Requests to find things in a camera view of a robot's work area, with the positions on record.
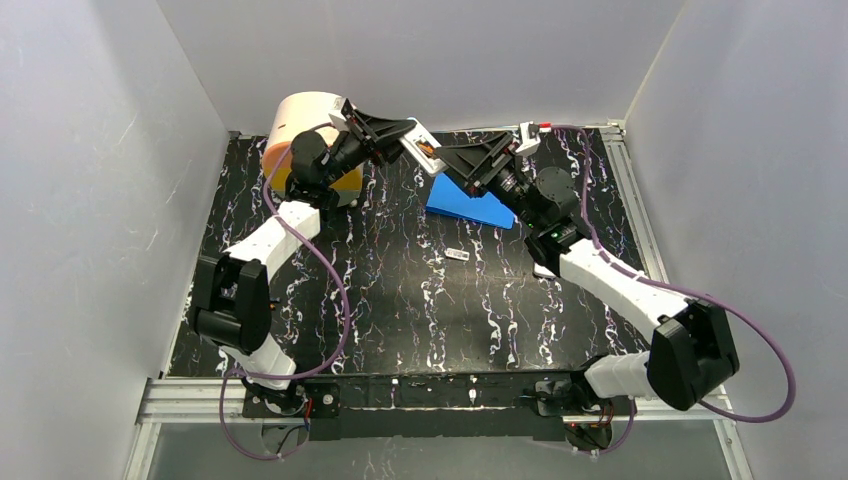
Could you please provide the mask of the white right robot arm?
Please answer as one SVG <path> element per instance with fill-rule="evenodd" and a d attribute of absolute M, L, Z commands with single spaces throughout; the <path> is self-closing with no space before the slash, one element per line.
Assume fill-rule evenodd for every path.
<path fill-rule="evenodd" d="M 548 167 L 528 177 L 509 133 L 477 144 L 438 146 L 432 154 L 466 195 L 490 193 L 518 217 L 530 231 L 525 244 L 536 264 L 598 298 L 649 340 L 645 352 L 584 364 L 572 375 L 570 397 L 585 404 L 658 398 L 685 411 L 739 371 L 725 310 L 652 285 L 599 246 L 567 171 Z"/>

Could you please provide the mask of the long white remote control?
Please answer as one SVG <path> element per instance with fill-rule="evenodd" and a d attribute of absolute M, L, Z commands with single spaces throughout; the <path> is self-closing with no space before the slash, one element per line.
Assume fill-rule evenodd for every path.
<path fill-rule="evenodd" d="M 542 279 L 554 279 L 557 277 L 556 274 L 539 264 L 533 265 L 533 275 Z"/>

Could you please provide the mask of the orange battery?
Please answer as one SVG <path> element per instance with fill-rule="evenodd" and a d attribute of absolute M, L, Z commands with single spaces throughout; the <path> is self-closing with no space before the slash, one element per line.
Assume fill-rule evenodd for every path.
<path fill-rule="evenodd" d="M 433 150 L 430 146 L 421 144 L 421 145 L 419 145 L 419 146 L 418 146 L 418 148 L 419 148 L 419 149 L 422 151 L 422 153 L 423 153 L 424 155 L 426 155 L 427 157 L 429 157 L 429 158 L 433 158 L 433 157 L 434 157 L 434 150 Z"/>

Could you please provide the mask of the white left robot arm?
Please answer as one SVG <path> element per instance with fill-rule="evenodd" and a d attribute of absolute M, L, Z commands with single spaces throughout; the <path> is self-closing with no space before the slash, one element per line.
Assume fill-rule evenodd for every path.
<path fill-rule="evenodd" d="M 327 122 L 297 133 L 275 156 L 263 196 L 271 217 L 244 240 L 217 257 L 200 256 L 195 269 L 188 322 L 200 337 L 232 356 L 235 375 L 271 391 L 284 391 L 294 380 L 329 368 L 342 353 L 351 329 L 351 307 L 344 280 L 313 244 L 321 216 L 339 205 L 334 183 L 359 165 L 396 161 L 402 138 L 416 120 L 368 115 L 349 100 L 329 112 Z M 281 203 L 270 197 L 270 182 L 283 165 L 291 171 Z M 334 352 L 319 366 L 299 372 L 270 333 L 275 301 L 270 284 L 298 250 L 308 249 L 325 267 L 341 295 L 343 329 Z"/>

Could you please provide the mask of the small white buttoned remote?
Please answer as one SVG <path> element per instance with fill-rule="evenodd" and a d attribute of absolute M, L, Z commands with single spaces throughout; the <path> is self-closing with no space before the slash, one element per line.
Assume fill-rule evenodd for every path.
<path fill-rule="evenodd" d="M 420 123 L 400 138 L 407 154 L 414 159 L 430 177 L 444 172 L 448 166 L 435 154 L 441 144 Z"/>

